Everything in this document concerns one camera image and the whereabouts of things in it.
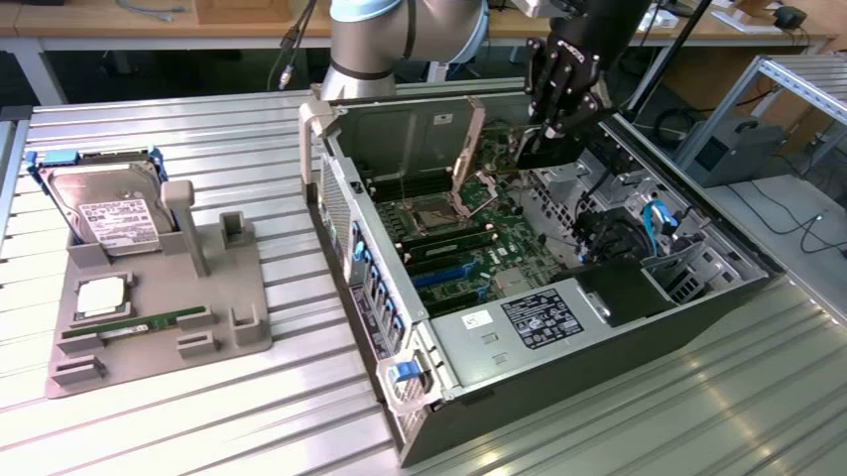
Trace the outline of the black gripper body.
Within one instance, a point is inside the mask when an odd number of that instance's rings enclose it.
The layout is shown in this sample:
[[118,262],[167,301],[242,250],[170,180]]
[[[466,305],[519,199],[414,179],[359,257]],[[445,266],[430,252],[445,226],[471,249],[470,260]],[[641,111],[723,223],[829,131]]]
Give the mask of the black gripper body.
[[575,97],[605,80],[647,12],[647,1],[555,1],[563,15],[551,20],[545,92]]

